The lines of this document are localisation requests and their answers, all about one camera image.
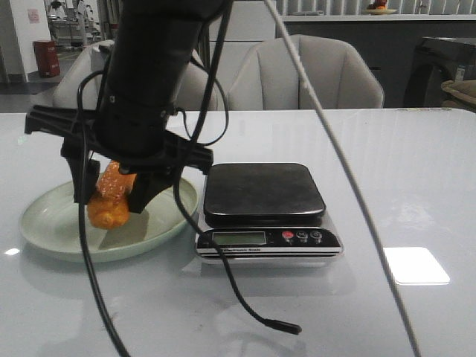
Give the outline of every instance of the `red trash bin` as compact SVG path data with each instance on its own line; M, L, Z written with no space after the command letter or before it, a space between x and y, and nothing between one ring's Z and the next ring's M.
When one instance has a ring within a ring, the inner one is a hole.
M36 64L40 77L55 77L60 74L57 48L54 41L39 40L33 42Z

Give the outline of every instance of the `chair backrest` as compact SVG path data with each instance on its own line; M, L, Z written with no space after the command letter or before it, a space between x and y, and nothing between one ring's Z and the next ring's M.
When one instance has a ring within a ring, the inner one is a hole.
M109 47L113 45L112 40L94 43L83 49L83 52L76 58L68 73L63 77L53 93L53 106L61 108L76 108L76 91L81 81L93 71L103 69L106 56L100 51L99 46ZM193 56L201 63L198 54L194 51ZM189 64L183 77L180 91L178 92L176 105L185 110L200 110L203 92L207 83L208 75L200 68ZM85 109L94 109L99 93L101 76L92 80L83 91L83 106ZM218 98L213 90L210 99L209 110L216 110Z
M325 109L381 108L384 92L349 43L293 35L311 84ZM228 92L231 110L311 109L283 39L255 45Z

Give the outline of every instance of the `glossy table surface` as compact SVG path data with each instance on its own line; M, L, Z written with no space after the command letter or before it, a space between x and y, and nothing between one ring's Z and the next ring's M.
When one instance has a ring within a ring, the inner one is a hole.
M443 109L326 114L383 246L425 248L447 274L446 281L398 285L422 355L473 356L475 115ZM189 117L193 125L196 115ZM71 180L59 154L61 138L24 135L23 123L24 115L0 115L2 355L116 356L83 265L47 257L20 234L28 205ZM202 140L214 138L222 125L223 114L210 113ZM180 118L171 118L169 128L183 134ZM213 151L216 163L306 165L344 256L321 268L234 270L250 305L267 318L300 324L298 336L251 318L223 269L195 257L189 228L140 256L98 263L106 304L131 355L412 356L373 241L314 112L231 113L228 133ZM201 190L200 173L189 169L184 176ZM410 263L415 274L425 268L408 256Z

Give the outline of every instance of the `cable connector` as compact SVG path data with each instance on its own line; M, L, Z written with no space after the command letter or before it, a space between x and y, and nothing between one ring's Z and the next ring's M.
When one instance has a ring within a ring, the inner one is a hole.
M268 318L265 318L263 323L267 327L271 327L272 329L277 329L278 331L291 333L293 335L299 335L300 332L303 330L301 329L299 325L291 324L285 321L269 320Z

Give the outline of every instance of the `floor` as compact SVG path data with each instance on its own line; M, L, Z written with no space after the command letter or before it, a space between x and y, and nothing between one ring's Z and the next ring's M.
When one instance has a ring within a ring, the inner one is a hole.
M59 83L79 54L80 51L78 50L59 49L57 55L61 74L51 78L33 77L30 79L30 83ZM0 113L24 113L33 104L50 106L55 88L56 86L41 91L38 94L0 94Z

